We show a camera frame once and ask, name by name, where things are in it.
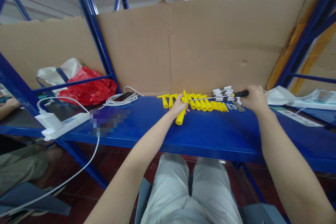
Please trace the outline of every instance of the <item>yellow plastic part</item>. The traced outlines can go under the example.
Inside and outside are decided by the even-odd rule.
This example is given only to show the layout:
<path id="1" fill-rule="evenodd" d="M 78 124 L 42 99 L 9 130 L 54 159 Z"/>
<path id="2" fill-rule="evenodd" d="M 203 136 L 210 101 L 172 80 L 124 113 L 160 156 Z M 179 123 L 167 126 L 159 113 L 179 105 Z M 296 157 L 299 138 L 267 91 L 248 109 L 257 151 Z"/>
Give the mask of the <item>yellow plastic part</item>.
<path id="1" fill-rule="evenodd" d="M 220 112 L 224 112 L 224 109 L 222 108 L 222 105 L 220 102 L 217 102 L 217 106 Z"/>
<path id="2" fill-rule="evenodd" d="M 184 119 L 184 114 L 186 113 L 186 109 L 184 109 L 177 117 L 175 123 L 177 125 L 182 125 L 183 119 Z"/>
<path id="3" fill-rule="evenodd" d="M 169 97 L 169 103 L 168 103 L 168 108 L 171 109 L 174 105 L 174 102 L 173 102 L 173 97 L 177 97 L 177 94 L 171 94 L 168 96 Z"/>
<path id="4" fill-rule="evenodd" d="M 187 94 L 186 94 L 185 90 L 183 90 L 183 97 L 184 97 L 184 103 L 188 103 L 189 104 L 189 100 L 188 100 L 188 97 L 187 97 Z"/>
<path id="5" fill-rule="evenodd" d="M 210 104 L 211 104 L 211 106 L 213 107 L 213 109 L 218 110 L 215 101 L 211 101 Z"/>
<path id="6" fill-rule="evenodd" d="M 212 111 L 213 107 L 212 107 L 211 103 L 208 100 L 204 100 L 204 102 L 205 102 L 205 105 L 207 107 L 207 110 Z"/>
<path id="7" fill-rule="evenodd" d="M 166 97 L 168 97 L 168 96 L 169 96 L 169 94 L 164 94 L 164 95 L 161 95 L 161 96 L 157 96 L 157 98 L 162 98 L 163 107 L 165 109 L 168 108 L 168 102 L 166 100 Z"/>
<path id="8" fill-rule="evenodd" d="M 193 99 L 198 99 L 202 94 L 197 94 L 197 95 L 194 95 L 192 98 Z M 196 105 L 196 109 L 197 110 L 201 110 L 202 109 L 202 106 L 200 104 L 200 101 L 195 101 L 195 105 Z"/>
<path id="9" fill-rule="evenodd" d="M 222 105 L 222 106 L 223 106 L 223 109 L 225 109 L 225 111 L 226 111 L 226 112 L 229 112 L 229 110 L 228 110 L 228 108 L 227 108 L 227 106 L 226 106 L 226 104 L 225 104 L 225 103 L 223 103 L 223 105 Z"/>
<path id="10" fill-rule="evenodd" d="M 188 100 L 188 97 L 187 97 L 187 94 L 186 94 L 185 91 L 183 91 L 183 97 L 181 97 L 181 101 L 182 101 L 183 103 L 187 103 L 187 106 L 186 106 L 186 108 L 187 108 L 187 107 L 188 107 L 189 100 Z M 185 114 L 185 113 L 186 113 L 186 109 L 184 109 L 184 110 L 177 116 L 176 121 L 175 121 L 175 123 L 176 123 L 177 125 L 182 125 L 182 123 L 183 123 L 183 119 L 184 119 L 184 114 Z"/>
<path id="11" fill-rule="evenodd" d="M 195 104 L 195 102 L 194 101 L 191 101 L 192 100 L 192 96 L 194 96 L 195 94 L 190 94 L 190 95 L 188 95 L 187 97 L 188 97 L 188 100 L 189 100 L 189 104 L 190 104 L 190 107 L 191 107 L 191 109 L 196 109 L 196 104 Z"/>
<path id="12" fill-rule="evenodd" d="M 205 98 L 205 97 L 206 97 L 206 95 L 202 95 L 202 96 L 199 97 L 199 99 L 202 99 L 202 98 Z M 207 106 L 206 106 L 204 100 L 199 100 L 199 102 L 200 102 L 200 104 L 201 104 L 201 108 L 202 108 L 202 110 L 203 110 L 203 111 L 207 111 L 208 109 L 207 109 Z"/>

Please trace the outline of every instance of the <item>cardboard sheet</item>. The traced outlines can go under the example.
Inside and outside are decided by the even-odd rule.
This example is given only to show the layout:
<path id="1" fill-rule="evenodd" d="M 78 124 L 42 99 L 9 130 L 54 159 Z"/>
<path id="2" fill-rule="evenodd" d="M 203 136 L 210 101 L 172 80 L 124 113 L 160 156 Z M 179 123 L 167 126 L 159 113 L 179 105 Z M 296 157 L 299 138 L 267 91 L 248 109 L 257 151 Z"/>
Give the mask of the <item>cardboard sheet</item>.
<path id="1" fill-rule="evenodd" d="M 0 52 L 32 89 L 40 88 L 39 68 L 59 67 L 74 57 L 105 74 L 83 17 L 0 25 Z"/>
<path id="2" fill-rule="evenodd" d="M 121 89 L 144 95 L 266 85 L 305 0 L 190 0 L 98 15 Z M 0 26 L 0 51 L 28 85 L 76 57 L 104 74 L 82 17 Z"/>

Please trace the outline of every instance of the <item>gray chair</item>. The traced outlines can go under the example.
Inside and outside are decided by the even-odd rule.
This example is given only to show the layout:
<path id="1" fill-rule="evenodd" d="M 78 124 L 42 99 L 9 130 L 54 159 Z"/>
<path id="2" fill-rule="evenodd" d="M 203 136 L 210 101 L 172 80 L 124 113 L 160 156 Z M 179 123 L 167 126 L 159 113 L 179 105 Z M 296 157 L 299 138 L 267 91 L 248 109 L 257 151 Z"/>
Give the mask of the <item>gray chair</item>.
<path id="1" fill-rule="evenodd" d="M 45 191 L 29 182 L 18 184 L 0 197 L 0 214 L 32 201 L 45 193 Z M 55 198 L 53 195 L 48 195 L 23 209 L 69 215 L 71 206 Z"/>
<path id="2" fill-rule="evenodd" d="M 193 183 L 192 177 L 193 175 L 189 174 L 189 194 L 191 194 L 191 188 Z M 145 178 L 143 178 L 140 186 L 138 207 L 136 209 L 135 215 L 135 224 L 140 224 L 141 222 L 151 191 L 152 185 Z M 232 196 L 235 203 L 237 204 L 233 193 Z M 284 220 L 282 215 L 273 205 L 257 203 L 238 208 L 238 210 L 244 224 L 286 224 L 286 221 Z"/>

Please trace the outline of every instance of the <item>label sticker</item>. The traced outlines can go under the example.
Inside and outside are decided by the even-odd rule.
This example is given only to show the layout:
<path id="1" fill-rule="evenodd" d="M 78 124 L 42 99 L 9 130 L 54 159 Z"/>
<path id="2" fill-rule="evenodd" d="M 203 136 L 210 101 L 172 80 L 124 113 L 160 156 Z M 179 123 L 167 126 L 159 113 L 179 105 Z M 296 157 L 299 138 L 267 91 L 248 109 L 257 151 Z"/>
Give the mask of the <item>label sticker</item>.
<path id="1" fill-rule="evenodd" d="M 323 127 L 323 125 L 318 124 L 316 122 L 313 122 L 313 121 L 311 121 L 311 120 L 309 120 L 305 117 L 302 117 L 298 114 L 295 114 L 294 112 L 289 111 L 289 110 L 287 110 L 283 107 L 271 107 L 270 106 L 270 108 L 278 111 L 281 114 L 284 114 L 285 116 L 287 116 L 287 117 L 293 119 L 294 121 L 297 121 L 297 122 L 299 122 L 299 123 L 301 123 L 305 126 L 308 126 L 308 127 Z"/>

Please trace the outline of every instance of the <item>left hand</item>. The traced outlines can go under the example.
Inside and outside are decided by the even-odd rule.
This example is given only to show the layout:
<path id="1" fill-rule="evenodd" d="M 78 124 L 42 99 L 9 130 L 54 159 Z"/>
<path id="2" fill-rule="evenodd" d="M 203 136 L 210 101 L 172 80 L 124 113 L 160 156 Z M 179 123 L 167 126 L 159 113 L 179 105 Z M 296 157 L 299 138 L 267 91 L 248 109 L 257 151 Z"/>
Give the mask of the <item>left hand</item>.
<path id="1" fill-rule="evenodd" d="M 176 118 L 184 109 L 188 112 L 190 111 L 188 108 L 186 108 L 188 103 L 182 102 L 181 97 L 182 94 L 176 98 L 173 107 L 169 110 L 169 112 L 174 115 L 174 118 Z"/>

